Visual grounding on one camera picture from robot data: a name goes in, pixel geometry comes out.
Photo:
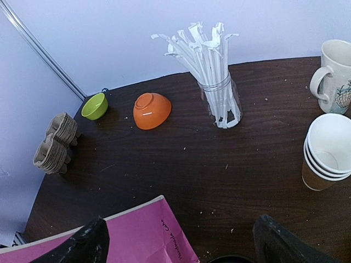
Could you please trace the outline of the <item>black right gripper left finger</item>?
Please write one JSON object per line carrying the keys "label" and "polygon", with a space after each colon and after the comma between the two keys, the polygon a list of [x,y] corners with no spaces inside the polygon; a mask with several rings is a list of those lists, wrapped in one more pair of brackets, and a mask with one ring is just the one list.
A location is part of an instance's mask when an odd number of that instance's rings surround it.
{"label": "black right gripper left finger", "polygon": [[107,262],[109,243],[106,221],[97,217],[33,262]]}

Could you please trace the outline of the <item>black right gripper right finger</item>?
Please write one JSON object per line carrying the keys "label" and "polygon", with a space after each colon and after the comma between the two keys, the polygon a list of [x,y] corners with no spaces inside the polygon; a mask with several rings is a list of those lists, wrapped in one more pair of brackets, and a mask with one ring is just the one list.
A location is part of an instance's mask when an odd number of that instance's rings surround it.
{"label": "black right gripper right finger", "polygon": [[307,245],[267,214],[257,218],[252,232],[258,262],[341,262]]}

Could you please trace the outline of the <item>paper cakes bag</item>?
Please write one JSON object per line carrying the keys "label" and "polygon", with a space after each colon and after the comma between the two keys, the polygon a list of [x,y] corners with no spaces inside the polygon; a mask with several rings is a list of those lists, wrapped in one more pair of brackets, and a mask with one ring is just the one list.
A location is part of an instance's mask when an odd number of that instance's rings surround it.
{"label": "paper cakes bag", "polygon": [[[106,262],[200,262],[163,195],[104,220],[110,237]],[[3,248],[1,262],[30,262],[80,228]]]}

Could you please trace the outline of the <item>cardboard cup carrier stack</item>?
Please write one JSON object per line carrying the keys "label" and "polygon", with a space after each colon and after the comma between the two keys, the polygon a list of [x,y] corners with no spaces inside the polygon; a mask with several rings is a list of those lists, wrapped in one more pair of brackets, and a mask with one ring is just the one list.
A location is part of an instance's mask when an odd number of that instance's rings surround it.
{"label": "cardboard cup carrier stack", "polygon": [[71,162],[68,149],[78,144],[80,136],[77,122],[68,113],[56,115],[33,157],[33,165],[46,174],[65,174]]}

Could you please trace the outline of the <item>stack of brown paper cups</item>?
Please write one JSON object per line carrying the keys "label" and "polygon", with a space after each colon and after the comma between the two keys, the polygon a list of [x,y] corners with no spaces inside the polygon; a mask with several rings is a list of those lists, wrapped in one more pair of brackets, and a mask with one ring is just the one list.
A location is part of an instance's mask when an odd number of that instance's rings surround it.
{"label": "stack of brown paper cups", "polygon": [[312,121],[303,145],[302,181],[322,191],[350,177],[350,118],[335,113]]}

